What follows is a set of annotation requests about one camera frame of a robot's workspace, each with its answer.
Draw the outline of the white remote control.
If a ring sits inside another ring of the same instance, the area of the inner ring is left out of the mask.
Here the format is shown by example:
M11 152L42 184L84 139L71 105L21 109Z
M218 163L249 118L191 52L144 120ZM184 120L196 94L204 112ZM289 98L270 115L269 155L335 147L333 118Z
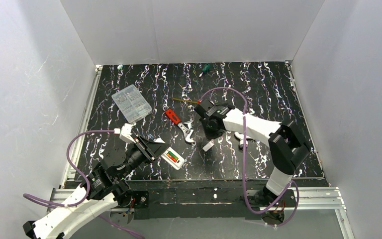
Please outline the white remote control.
M185 163L185 159L182 155L176 152L169 143L164 142L161 138L155 139L154 142L163 145L162 149L157 150L157 159L162 159L175 170L180 170Z

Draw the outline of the white battery cover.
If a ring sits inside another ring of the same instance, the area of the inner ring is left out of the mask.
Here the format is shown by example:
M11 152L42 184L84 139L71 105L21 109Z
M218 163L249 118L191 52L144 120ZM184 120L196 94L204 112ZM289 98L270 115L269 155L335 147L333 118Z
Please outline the white battery cover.
M207 151L209 151L213 146L214 146L214 140L212 139L212 140L208 141L208 143L205 144L205 145L203 146L202 149L204 150L204 152L207 152Z

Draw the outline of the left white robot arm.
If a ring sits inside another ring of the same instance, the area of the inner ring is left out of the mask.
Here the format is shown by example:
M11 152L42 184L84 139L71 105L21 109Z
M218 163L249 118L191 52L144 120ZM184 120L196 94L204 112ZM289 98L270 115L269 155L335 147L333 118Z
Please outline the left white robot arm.
M134 192L127 176L142 163L160 158L170 145L161 139L134 139L127 149L112 149L86 179L61 203L46 203L52 211L23 225L31 239L68 239L82 226L116 207L134 207L143 193Z

